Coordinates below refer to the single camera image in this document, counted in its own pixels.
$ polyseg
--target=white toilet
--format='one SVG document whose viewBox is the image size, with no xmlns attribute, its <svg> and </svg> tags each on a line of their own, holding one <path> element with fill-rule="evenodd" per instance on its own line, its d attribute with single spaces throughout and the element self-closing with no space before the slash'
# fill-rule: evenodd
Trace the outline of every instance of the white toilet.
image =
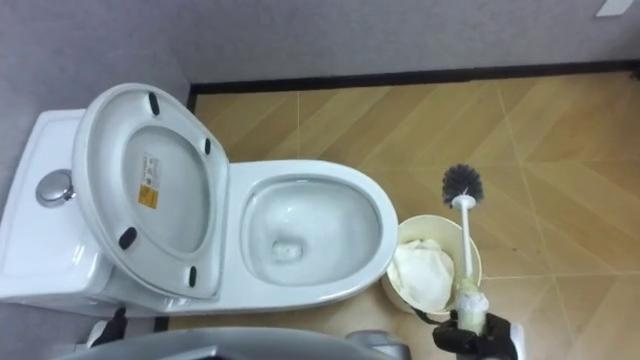
<svg viewBox="0 0 640 360">
<path fill-rule="evenodd" d="M 0 299 L 100 316 L 308 307 L 376 281 L 396 242 L 361 172 L 230 164 L 176 99 L 123 84 L 38 118 L 0 224 Z"/>
</svg>

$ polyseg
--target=warning label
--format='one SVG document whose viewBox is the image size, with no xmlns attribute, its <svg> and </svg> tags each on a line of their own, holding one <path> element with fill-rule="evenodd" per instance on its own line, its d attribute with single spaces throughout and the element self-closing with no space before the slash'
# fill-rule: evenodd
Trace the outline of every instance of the warning label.
<svg viewBox="0 0 640 360">
<path fill-rule="evenodd" d="M 144 154 L 142 159 L 142 181 L 138 193 L 138 203 L 155 209 L 158 206 L 162 164 L 160 160 L 149 154 Z"/>
</svg>

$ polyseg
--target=bathroom floor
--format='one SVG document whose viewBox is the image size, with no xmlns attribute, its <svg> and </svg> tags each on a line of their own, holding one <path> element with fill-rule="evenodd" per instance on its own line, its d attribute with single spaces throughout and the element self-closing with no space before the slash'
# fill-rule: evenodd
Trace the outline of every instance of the bathroom floor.
<svg viewBox="0 0 640 360">
<path fill-rule="evenodd" d="M 529 360 L 640 354 L 640 82 L 627 73 L 206 95 L 196 114 L 232 161 L 324 159 L 387 191 L 402 221 L 438 214 L 446 168 L 481 173 L 471 215 L 492 312 L 525 326 Z M 452 359 L 379 284 L 334 305 L 172 318 L 171 329 L 384 329 L 415 359 Z"/>
</svg>

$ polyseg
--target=toilet brush head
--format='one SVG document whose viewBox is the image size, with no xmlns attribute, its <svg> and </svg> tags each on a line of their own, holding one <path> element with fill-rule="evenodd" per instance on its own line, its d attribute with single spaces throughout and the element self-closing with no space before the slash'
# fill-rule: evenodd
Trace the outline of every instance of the toilet brush head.
<svg viewBox="0 0 640 360">
<path fill-rule="evenodd" d="M 484 198 L 480 174 L 471 166 L 458 164 L 444 174 L 442 180 L 442 199 L 451 207 L 457 196 L 468 195 L 480 202 Z"/>
</svg>

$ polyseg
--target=wall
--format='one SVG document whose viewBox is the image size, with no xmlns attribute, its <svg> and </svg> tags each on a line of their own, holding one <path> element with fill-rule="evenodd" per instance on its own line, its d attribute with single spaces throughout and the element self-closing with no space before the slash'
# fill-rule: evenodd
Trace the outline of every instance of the wall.
<svg viewBox="0 0 640 360">
<path fill-rule="evenodd" d="M 244 0 L 157 2 L 192 82 L 640 58 L 640 2 Z"/>
<path fill-rule="evenodd" d="M 148 41 L 148 4 L 0 0 L 0 208 L 37 115 L 83 108 L 121 82 L 146 82 L 186 101 L 189 83 L 166 47 Z M 0 359 L 44 359 L 86 339 L 97 319 L 0 304 Z M 153 319 L 130 321 L 149 333 Z"/>
</svg>

